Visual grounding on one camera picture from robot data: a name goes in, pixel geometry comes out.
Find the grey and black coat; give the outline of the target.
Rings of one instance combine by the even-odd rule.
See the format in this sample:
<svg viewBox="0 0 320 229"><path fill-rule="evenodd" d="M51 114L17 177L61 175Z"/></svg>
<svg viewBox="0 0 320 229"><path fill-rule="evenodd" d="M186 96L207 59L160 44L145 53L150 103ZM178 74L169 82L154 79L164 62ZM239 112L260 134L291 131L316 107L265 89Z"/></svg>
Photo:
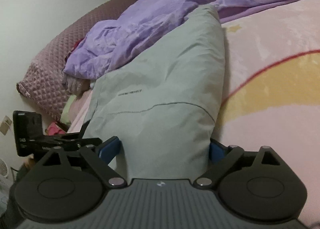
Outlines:
<svg viewBox="0 0 320 229"><path fill-rule="evenodd" d="M224 43L217 11L202 5L96 81L84 136L121 140L111 167L126 180L195 180L207 170L222 100Z"/></svg>

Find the pink object on floor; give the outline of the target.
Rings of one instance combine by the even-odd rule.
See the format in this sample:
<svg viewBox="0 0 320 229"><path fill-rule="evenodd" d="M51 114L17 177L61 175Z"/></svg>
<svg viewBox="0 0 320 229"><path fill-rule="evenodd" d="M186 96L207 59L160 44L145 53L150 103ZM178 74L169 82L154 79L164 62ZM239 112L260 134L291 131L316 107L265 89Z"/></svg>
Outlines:
<svg viewBox="0 0 320 229"><path fill-rule="evenodd" d="M66 132L57 125L56 122L52 122L48 125L45 131L46 135L48 136L55 136L55 135L63 135L66 134Z"/></svg>

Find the white floor fan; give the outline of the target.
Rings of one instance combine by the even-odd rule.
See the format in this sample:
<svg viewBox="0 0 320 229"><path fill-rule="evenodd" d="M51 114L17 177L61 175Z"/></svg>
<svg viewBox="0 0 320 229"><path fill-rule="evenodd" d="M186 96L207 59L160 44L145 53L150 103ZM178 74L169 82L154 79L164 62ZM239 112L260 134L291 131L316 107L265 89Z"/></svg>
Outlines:
<svg viewBox="0 0 320 229"><path fill-rule="evenodd" d="M0 159L0 173L4 178L13 181L13 174L11 168L6 164L3 159Z"/></svg>

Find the mauve quilted headboard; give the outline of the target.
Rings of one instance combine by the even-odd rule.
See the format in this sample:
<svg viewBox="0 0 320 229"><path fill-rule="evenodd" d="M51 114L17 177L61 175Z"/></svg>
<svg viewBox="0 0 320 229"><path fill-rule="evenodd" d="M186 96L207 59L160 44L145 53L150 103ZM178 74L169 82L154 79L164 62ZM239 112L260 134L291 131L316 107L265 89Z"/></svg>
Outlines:
<svg viewBox="0 0 320 229"><path fill-rule="evenodd" d="M61 84L68 52L97 22L116 20L136 1L138 0L107 1L67 27L31 61L24 78L16 84L18 93L59 121L71 96Z"/></svg>

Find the beige fuzzy pillow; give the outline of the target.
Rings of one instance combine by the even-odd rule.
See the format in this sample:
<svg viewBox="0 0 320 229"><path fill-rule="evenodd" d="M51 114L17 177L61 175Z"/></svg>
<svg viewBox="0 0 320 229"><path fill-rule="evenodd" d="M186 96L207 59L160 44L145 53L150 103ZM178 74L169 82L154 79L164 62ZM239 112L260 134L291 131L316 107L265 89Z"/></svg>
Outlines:
<svg viewBox="0 0 320 229"><path fill-rule="evenodd" d="M62 86L71 94L82 95L95 84L95 81L76 78L68 74L63 74Z"/></svg>

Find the pink princess blanket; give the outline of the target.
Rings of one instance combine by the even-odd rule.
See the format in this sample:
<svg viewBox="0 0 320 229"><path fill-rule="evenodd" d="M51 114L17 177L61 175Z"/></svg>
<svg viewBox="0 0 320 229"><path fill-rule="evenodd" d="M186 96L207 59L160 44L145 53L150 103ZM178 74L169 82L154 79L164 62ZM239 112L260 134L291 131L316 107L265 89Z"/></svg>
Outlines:
<svg viewBox="0 0 320 229"><path fill-rule="evenodd" d="M271 146L308 190L299 216L308 226L319 222L318 9L319 0L301 0L227 23L219 18L225 75L210 137L246 150Z"/></svg>

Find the red cloth at headboard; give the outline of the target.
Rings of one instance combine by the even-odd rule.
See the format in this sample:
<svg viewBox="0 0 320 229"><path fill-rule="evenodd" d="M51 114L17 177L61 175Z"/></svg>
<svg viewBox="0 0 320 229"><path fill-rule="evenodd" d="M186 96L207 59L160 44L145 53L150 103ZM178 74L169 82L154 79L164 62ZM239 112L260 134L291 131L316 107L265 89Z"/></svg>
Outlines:
<svg viewBox="0 0 320 229"><path fill-rule="evenodd" d="M84 40L83 38L78 40L73 47L70 49L70 51L67 53L66 57L65 57L65 62L67 62L68 58L70 57L70 55L73 53L73 51L79 46L79 44L82 42L82 40Z"/></svg>

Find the purple duvet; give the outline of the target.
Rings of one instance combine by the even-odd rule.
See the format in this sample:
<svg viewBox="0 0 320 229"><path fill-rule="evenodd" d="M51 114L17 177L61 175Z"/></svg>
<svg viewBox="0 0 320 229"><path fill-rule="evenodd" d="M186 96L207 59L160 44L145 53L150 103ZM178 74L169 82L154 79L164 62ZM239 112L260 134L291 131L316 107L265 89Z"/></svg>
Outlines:
<svg viewBox="0 0 320 229"><path fill-rule="evenodd" d="M298 0L138 0L116 20L97 22L67 59L64 73L96 80L129 63L183 24L201 5L214 6L229 22Z"/></svg>

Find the wall socket near floor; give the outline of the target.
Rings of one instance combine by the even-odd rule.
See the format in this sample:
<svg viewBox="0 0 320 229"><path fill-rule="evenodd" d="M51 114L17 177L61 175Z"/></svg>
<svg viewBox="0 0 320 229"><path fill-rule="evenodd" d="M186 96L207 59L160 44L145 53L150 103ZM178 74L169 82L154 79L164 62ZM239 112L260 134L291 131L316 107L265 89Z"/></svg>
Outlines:
<svg viewBox="0 0 320 229"><path fill-rule="evenodd" d="M11 125L12 125L12 120L8 116L5 116L3 118L3 121L1 121L1 124L0 124L1 134L6 135L8 130L11 128Z"/></svg>

